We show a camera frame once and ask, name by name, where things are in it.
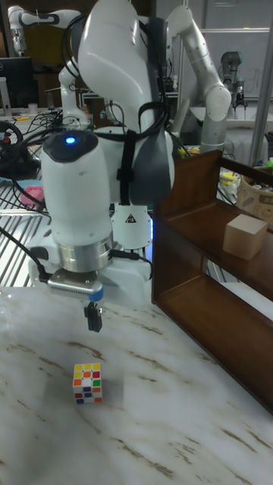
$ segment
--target wooden shelf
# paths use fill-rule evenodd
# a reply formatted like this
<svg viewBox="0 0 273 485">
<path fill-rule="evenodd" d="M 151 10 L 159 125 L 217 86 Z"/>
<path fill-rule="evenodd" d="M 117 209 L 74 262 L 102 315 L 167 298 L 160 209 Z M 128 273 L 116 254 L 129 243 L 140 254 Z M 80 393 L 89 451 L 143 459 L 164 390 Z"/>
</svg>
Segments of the wooden shelf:
<svg viewBox="0 0 273 485">
<path fill-rule="evenodd" d="M 273 408 L 273 326 L 267 317 L 205 274 L 164 294 L 158 306 Z"/>
<path fill-rule="evenodd" d="M 221 157 L 177 161 L 155 210 L 152 299 L 273 414 L 273 324 L 206 275 L 207 260 L 273 301 L 273 235 L 250 261 L 222 250 L 241 211 L 216 199 L 220 167 L 273 186 L 273 177 Z"/>
<path fill-rule="evenodd" d="M 165 223 L 202 255 L 273 301 L 273 234 L 267 232 L 263 250 L 250 261 L 222 249 L 225 227 L 239 213 L 239 209 L 231 205 L 214 201 L 168 217 Z"/>
</svg>

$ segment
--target silver metal ring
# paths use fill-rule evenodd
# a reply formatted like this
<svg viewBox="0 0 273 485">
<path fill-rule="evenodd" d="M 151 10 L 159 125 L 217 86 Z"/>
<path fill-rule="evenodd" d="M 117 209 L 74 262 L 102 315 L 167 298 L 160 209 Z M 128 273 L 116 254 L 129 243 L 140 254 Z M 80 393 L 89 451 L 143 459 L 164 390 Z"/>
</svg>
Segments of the silver metal ring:
<svg viewBox="0 0 273 485">
<path fill-rule="evenodd" d="M 62 267 L 74 273 L 87 273 L 103 269 L 107 266 L 108 255 L 112 247 L 112 233 L 102 241 L 88 246 L 65 246 L 59 244 Z"/>
</svg>

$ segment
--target wooden cube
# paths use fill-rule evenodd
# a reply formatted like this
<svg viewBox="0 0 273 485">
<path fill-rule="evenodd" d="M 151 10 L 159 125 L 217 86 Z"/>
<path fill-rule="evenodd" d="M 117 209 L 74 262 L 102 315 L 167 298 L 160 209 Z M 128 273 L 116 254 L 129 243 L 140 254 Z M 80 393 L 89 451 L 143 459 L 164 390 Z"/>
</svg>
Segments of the wooden cube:
<svg viewBox="0 0 273 485">
<path fill-rule="evenodd" d="M 240 214 L 227 224 L 223 250 L 249 261 L 261 251 L 268 223 Z"/>
</svg>

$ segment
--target black cable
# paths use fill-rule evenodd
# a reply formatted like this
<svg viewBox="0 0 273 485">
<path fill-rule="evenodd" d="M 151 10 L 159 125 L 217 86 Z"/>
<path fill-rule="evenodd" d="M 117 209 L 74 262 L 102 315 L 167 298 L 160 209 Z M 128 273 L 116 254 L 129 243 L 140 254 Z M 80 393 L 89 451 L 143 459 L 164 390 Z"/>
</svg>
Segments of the black cable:
<svg viewBox="0 0 273 485">
<path fill-rule="evenodd" d="M 74 114 L 71 114 L 70 116 L 65 116 L 63 119 L 62 119 L 62 123 L 64 125 L 64 127 L 69 127 L 70 125 L 72 125 L 73 123 L 69 123 L 69 124 L 64 124 L 64 120 L 66 120 L 67 118 L 75 118 L 76 121 L 78 121 L 78 123 L 80 124 L 80 128 L 81 128 L 81 122 L 80 122 L 80 119 L 77 118 L 77 116 L 75 116 Z"/>
<path fill-rule="evenodd" d="M 227 200 L 227 202 L 229 202 L 229 204 L 231 205 L 236 205 L 234 204 L 234 202 L 232 202 L 219 188 L 218 188 L 218 192 L 221 194 L 222 197 L 224 197 L 224 199 Z"/>
<path fill-rule="evenodd" d="M 169 81 L 171 79 L 171 75 L 174 74 L 174 70 L 173 70 L 173 67 L 172 67 L 172 62 L 171 62 L 171 59 L 168 59 L 169 63 L 170 63 L 170 67 L 168 66 L 168 63 L 167 63 L 167 67 L 170 69 L 170 73 L 168 76 L 165 77 L 165 82 L 166 81 Z"/>
<path fill-rule="evenodd" d="M 75 62 L 73 60 L 73 55 L 71 55 L 71 53 L 70 53 L 70 46 L 69 46 L 70 37 L 69 37 L 69 34 L 71 33 L 71 28 L 77 22 L 80 22 L 83 19 L 86 19 L 86 15 L 79 15 L 78 17 L 74 18 L 69 23 L 69 25 L 67 26 L 67 28 L 65 29 L 64 34 L 63 34 L 63 36 L 61 38 L 61 59 L 62 59 L 62 61 L 64 63 L 64 66 L 67 68 L 68 72 L 75 79 L 77 79 L 79 77 L 80 72 L 79 72 L 78 66 L 75 64 Z M 66 56 L 68 57 L 68 60 L 72 63 L 75 71 L 78 73 L 77 75 L 68 67 Z"/>
<path fill-rule="evenodd" d="M 146 44 L 142 34 L 140 34 L 140 38 L 143 41 L 144 46 L 148 48 L 148 44 Z"/>
<path fill-rule="evenodd" d="M 167 111 L 168 110 L 168 106 L 167 106 L 167 96 L 166 96 L 165 85 L 164 85 L 164 73 L 163 73 L 163 69 L 162 69 L 162 64 L 160 62 L 158 48 L 157 48 L 157 45 L 156 45 L 156 42 L 155 42 L 155 39 L 154 39 L 153 35 L 149 31 L 149 28 L 147 27 L 147 25 L 145 25 L 141 21 L 140 21 L 140 29 L 150 39 L 150 41 L 152 42 L 152 46 L 154 48 L 154 51 L 155 51 L 156 59 L 157 59 L 157 62 L 158 62 L 158 85 L 159 85 L 160 93 L 162 95 L 162 101 L 163 101 L 165 110 Z"/>
<path fill-rule="evenodd" d="M 113 106 L 117 106 L 117 108 L 119 108 L 121 110 L 121 116 L 122 116 L 122 123 L 116 118 L 115 116 L 115 113 L 113 112 Z M 117 105 L 117 103 L 113 103 L 113 102 L 109 102 L 108 105 L 105 106 L 106 108 L 109 107 L 111 109 L 111 113 L 114 117 L 114 119 L 119 123 L 119 125 L 122 126 L 122 130 L 124 132 L 124 135 L 126 135 L 125 133 L 125 115 L 124 115 L 124 110 L 122 109 L 122 107 L 120 105 Z"/>
<path fill-rule="evenodd" d="M 228 157 L 233 157 L 233 159 L 236 160 L 235 155 L 233 153 L 223 153 L 223 155 L 226 155 Z"/>
<path fill-rule="evenodd" d="M 16 188 L 19 190 L 19 192 L 21 192 L 21 194 L 24 194 L 24 196 L 26 196 L 28 199 L 33 201 L 35 204 L 38 204 L 38 206 L 41 205 L 41 201 L 38 200 L 38 199 L 35 199 L 35 197 L 31 196 L 24 189 L 22 189 L 22 187 L 19 185 L 19 183 L 16 180 L 12 180 L 12 182 L 13 182 L 14 186 L 16 186 Z"/>
<path fill-rule="evenodd" d="M 17 207 L 19 207 L 20 209 L 25 209 L 26 211 L 36 212 L 37 214 L 45 215 L 46 217 L 49 217 L 50 221 L 52 220 L 51 215 L 48 214 L 47 212 L 40 211 L 39 209 L 33 209 L 33 208 L 30 208 L 27 205 L 23 204 L 22 201 L 17 197 L 17 194 L 15 192 L 15 186 L 12 187 L 12 192 L 13 192 L 14 197 L 16 198 L 17 202 L 19 202 L 19 204 L 20 204 L 20 206 L 18 205 Z M 24 192 L 24 195 L 26 195 L 26 197 L 30 198 L 30 196 L 27 192 Z"/>
<path fill-rule="evenodd" d="M 60 114 L 61 114 L 61 110 L 58 110 L 55 114 L 52 114 L 52 113 L 38 113 L 34 118 L 33 120 L 31 121 L 29 127 L 28 127 L 28 130 L 27 132 L 25 132 L 24 136 L 34 132 L 34 131 L 37 131 L 40 127 L 44 127 L 47 129 L 48 128 L 48 121 L 50 120 L 50 124 L 54 124 L 54 122 L 60 117 Z M 33 130 L 30 131 L 30 128 L 32 126 L 36 126 L 36 128 L 34 128 Z"/>
<path fill-rule="evenodd" d="M 149 263 L 151 266 L 151 274 L 150 274 L 150 280 L 152 279 L 153 275 L 153 266 L 152 262 L 149 259 L 144 258 L 143 256 L 140 256 L 137 252 L 125 252 L 125 251 L 119 251 L 118 249 L 111 249 L 110 251 L 110 257 L 111 258 L 120 258 L 120 259 L 130 259 L 131 261 L 144 261 L 145 263 Z"/>
<path fill-rule="evenodd" d="M 179 143 L 180 147 L 181 147 L 181 148 L 182 148 L 182 149 L 183 149 L 183 150 L 184 150 L 184 151 L 187 153 L 187 155 L 190 157 L 190 156 L 191 156 L 191 155 L 190 155 L 190 153 L 187 151 L 187 148 L 186 148 L 186 147 L 185 147 L 185 146 L 184 146 L 184 145 L 181 143 L 181 141 L 179 140 L 179 138 L 178 138 L 177 136 L 175 136 L 175 135 L 174 135 L 174 134 L 173 134 L 171 131 L 167 131 L 167 133 L 168 133 L 169 135 L 171 135 L 171 137 L 172 137 L 173 139 L 175 139 L 175 141 L 176 141 L 177 143 Z"/>
<path fill-rule="evenodd" d="M 51 275 L 46 273 L 45 268 L 43 267 L 42 263 L 40 263 L 39 259 L 32 254 L 32 252 L 24 246 L 18 239 L 15 239 L 10 233 L 8 233 L 3 227 L 0 227 L 0 233 L 3 234 L 3 236 L 7 237 L 10 241 L 12 241 L 14 244 L 16 244 L 22 251 L 24 251 L 31 259 L 33 259 L 34 263 L 36 263 L 36 266 L 38 267 L 39 275 L 42 278 L 42 280 L 46 279 L 48 280 Z"/>
<path fill-rule="evenodd" d="M 9 202 L 7 199 L 3 199 L 2 197 L 0 197 L 0 200 L 1 200 L 2 202 L 6 202 L 7 204 L 13 205 L 14 207 L 17 207 L 17 208 L 19 208 L 19 209 L 22 209 L 22 207 L 21 207 L 20 205 L 18 205 L 18 204 L 14 204 L 13 202 Z"/>
</svg>

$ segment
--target pink object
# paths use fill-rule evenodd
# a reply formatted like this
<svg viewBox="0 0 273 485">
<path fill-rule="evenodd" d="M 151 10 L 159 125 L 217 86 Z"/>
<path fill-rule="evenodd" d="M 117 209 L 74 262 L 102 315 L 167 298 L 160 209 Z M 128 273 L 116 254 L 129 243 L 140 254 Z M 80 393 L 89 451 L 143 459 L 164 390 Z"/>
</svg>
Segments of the pink object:
<svg viewBox="0 0 273 485">
<path fill-rule="evenodd" d="M 29 187 L 27 187 L 25 189 L 25 192 L 30 194 L 30 196 L 34 197 L 35 199 L 39 200 L 40 202 L 42 202 L 42 200 L 44 198 L 43 188 L 41 186 L 30 185 Z M 31 199 L 29 199 L 24 194 L 20 195 L 20 200 L 21 200 L 22 204 L 24 204 L 24 205 L 38 206 L 38 204 L 33 202 Z"/>
</svg>

